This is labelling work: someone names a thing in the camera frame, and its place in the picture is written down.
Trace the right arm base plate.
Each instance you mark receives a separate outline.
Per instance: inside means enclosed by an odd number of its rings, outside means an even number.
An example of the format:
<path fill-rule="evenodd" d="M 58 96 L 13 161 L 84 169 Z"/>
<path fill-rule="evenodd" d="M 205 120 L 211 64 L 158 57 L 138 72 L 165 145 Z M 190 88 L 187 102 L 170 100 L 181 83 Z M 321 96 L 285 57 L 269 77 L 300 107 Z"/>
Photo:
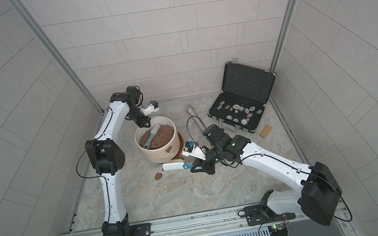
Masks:
<path fill-rule="evenodd" d="M 261 225 L 265 223 L 292 220 L 296 218 L 294 213 L 276 214 L 266 205 L 248 206 L 239 210 L 238 216 L 244 218 L 249 226 Z"/>

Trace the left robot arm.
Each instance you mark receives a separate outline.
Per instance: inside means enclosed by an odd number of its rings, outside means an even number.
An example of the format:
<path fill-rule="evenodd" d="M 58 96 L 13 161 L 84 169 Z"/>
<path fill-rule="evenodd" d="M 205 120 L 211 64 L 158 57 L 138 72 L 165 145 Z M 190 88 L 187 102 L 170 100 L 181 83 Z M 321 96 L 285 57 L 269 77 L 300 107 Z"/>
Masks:
<path fill-rule="evenodd" d="M 103 236 L 133 236 L 121 189 L 120 174 L 126 159 L 116 142 L 126 118 L 141 128 L 150 126 L 151 118 L 140 108 L 142 100 L 143 94 L 138 86 L 114 93 L 100 130 L 93 140 L 85 143 L 91 165 L 102 181 L 105 202 Z"/>

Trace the white blue scrub brush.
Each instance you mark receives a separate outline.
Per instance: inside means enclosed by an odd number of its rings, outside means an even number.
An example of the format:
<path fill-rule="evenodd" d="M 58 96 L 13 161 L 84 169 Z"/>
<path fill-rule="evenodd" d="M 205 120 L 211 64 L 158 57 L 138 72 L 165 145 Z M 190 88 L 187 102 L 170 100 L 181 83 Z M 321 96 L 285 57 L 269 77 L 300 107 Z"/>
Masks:
<path fill-rule="evenodd" d="M 173 159 L 162 165 L 163 171 L 191 169 L 193 165 L 187 164 L 184 159 Z"/>

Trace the white ceramic pot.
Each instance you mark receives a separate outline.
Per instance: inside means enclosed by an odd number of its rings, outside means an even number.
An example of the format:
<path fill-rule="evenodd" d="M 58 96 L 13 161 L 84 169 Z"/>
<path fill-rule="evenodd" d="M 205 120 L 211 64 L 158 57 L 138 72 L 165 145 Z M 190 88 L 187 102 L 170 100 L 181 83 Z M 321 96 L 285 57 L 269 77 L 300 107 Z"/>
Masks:
<path fill-rule="evenodd" d="M 162 164 L 174 159 L 180 149 L 179 133 L 173 121 L 167 117 L 153 117 L 150 128 L 139 128 L 135 133 L 135 141 L 138 148 L 147 159 L 153 163 Z M 151 130 L 155 125 L 160 125 L 160 129 L 153 137 L 148 148 L 145 144 L 148 141 Z"/>

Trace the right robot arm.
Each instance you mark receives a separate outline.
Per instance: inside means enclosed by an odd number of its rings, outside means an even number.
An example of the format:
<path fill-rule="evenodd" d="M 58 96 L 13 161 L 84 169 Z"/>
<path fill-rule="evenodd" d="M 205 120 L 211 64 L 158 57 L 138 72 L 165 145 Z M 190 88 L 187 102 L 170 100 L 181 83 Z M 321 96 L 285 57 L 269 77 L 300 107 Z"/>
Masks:
<path fill-rule="evenodd" d="M 231 137 L 215 124 L 204 130 L 203 135 L 211 148 L 202 148 L 194 141 L 187 141 L 183 147 L 182 154 L 195 159 L 192 172 L 214 174 L 216 164 L 221 162 L 253 167 L 293 190 L 288 197 L 277 191 L 265 194 L 263 203 L 269 216 L 301 212 L 320 225 L 331 224 L 342 190 L 326 165 L 295 162 L 260 147 L 247 137 Z"/>

